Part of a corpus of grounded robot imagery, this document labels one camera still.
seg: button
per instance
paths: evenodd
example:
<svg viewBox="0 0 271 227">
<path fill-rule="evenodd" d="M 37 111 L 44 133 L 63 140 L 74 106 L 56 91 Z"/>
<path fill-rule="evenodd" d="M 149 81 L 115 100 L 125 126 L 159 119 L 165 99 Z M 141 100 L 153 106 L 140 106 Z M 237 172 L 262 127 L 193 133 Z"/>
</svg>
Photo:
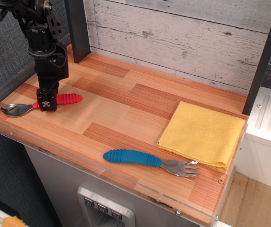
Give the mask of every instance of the button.
<svg viewBox="0 0 271 227">
<path fill-rule="evenodd" d="M 103 213 L 106 213 L 106 214 L 108 213 L 107 207 L 105 207 L 99 203 L 98 203 L 98 209 L 99 209 L 99 211 L 102 211 Z"/>
<path fill-rule="evenodd" d="M 119 219 L 119 220 L 122 220 L 122 215 L 120 213 L 117 213 L 116 211 L 114 210 L 111 210 L 111 214 L 114 218 L 116 219 Z"/>
<path fill-rule="evenodd" d="M 94 202 L 86 197 L 84 197 L 84 201 L 88 206 L 94 207 Z"/>
</svg>

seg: blue fork handle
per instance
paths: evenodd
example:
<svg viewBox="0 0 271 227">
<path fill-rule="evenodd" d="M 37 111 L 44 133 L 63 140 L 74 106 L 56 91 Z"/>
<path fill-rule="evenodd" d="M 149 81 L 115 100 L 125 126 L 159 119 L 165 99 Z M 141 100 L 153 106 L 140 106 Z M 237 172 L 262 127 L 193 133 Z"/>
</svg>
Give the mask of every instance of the blue fork handle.
<svg viewBox="0 0 271 227">
<path fill-rule="evenodd" d="M 134 163 L 155 167 L 160 167 L 162 165 L 162 160 L 158 157 L 137 150 L 110 150 L 103 155 L 103 158 L 109 162 L 115 163 Z"/>
</svg>

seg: metal fork head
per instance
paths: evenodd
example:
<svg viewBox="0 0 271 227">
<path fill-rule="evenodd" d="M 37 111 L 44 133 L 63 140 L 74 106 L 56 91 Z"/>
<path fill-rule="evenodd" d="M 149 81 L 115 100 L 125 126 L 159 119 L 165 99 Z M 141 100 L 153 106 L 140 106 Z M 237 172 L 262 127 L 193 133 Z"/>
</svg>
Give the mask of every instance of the metal fork head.
<svg viewBox="0 0 271 227">
<path fill-rule="evenodd" d="M 198 171 L 193 171 L 192 169 L 198 169 L 198 166 L 189 166 L 191 164 L 197 164 L 196 161 L 183 162 L 176 160 L 162 160 L 161 167 L 167 170 L 169 173 L 176 176 L 191 177 L 196 176 Z"/>
</svg>

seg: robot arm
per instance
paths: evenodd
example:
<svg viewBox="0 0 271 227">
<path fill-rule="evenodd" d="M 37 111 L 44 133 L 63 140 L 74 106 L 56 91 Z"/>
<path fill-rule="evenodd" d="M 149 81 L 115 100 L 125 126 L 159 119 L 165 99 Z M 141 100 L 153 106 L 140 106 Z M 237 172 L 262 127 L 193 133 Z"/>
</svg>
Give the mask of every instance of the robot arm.
<svg viewBox="0 0 271 227">
<path fill-rule="evenodd" d="M 37 100 L 42 111 L 57 109 L 59 81 L 68 78 L 66 46 L 57 41 L 60 23 L 49 0 L 0 0 L 2 12 L 11 12 L 28 41 L 28 52 L 35 59 L 39 89 Z"/>
</svg>

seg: spoon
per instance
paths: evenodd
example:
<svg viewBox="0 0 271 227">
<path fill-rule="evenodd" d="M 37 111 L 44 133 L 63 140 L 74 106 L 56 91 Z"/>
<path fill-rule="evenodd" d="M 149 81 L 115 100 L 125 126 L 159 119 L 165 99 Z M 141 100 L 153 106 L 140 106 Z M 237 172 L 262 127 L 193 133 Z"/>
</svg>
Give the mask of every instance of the spoon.
<svg viewBox="0 0 271 227">
<path fill-rule="evenodd" d="M 62 95 L 57 95 L 57 104 L 78 103 L 82 99 L 83 97 L 77 94 L 62 94 Z M 38 102 L 35 102 L 32 105 L 8 104 L 0 108 L 2 113 L 10 117 L 20 117 L 32 109 L 39 109 Z"/>
</svg>

